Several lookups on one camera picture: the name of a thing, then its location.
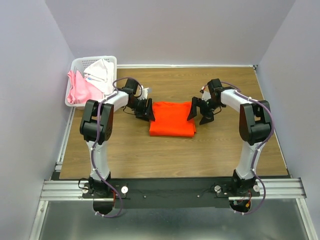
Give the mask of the orange t shirt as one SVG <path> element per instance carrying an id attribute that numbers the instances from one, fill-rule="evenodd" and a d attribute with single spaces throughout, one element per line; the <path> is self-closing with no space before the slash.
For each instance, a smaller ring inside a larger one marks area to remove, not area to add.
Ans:
<path id="1" fill-rule="evenodd" d="M 187 120 L 191 102 L 159 101 L 152 105 L 155 121 L 150 122 L 149 135 L 152 137 L 193 138 L 196 133 L 194 119 Z"/>

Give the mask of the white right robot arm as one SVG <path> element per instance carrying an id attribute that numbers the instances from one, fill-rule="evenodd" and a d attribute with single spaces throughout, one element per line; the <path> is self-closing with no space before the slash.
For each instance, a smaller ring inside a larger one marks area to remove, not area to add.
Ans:
<path id="1" fill-rule="evenodd" d="M 202 115 L 200 125 L 213 122 L 216 109 L 230 107 L 239 113 L 238 131 L 243 145 L 228 190 L 241 196 L 254 188 L 261 151 L 275 131 L 270 104 L 266 100 L 258 101 L 243 95 L 239 88 L 231 84 L 223 86 L 218 78 L 210 80 L 200 93 L 202 97 L 191 99 L 188 121 L 197 116 L 197 109 Z"/>

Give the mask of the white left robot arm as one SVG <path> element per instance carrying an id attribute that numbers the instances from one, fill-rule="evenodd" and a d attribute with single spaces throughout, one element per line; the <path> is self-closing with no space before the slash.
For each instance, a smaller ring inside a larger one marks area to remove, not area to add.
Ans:
<path id="1" fill-rule="evenodd" d="M 88 147 L 90 154 L 90 175 L 81 189 L 84 194 L 109 197 L 116 193 L 115 188 L 108 183 L 111 171 L 107 162 L 107 143 L 113 131 L 114 113 L 121 108 L 130 108 L 133 115 L 140 120 L 154 121 L 152 99 L 149 98 L 151 89 L 143 87 L 136 79 L 126 77 L 126 83 L 118 88 L 117 83 L 112 82 L 112 93 L 102 100 L 88 100 L 80 122 L 79 132 Z"/>

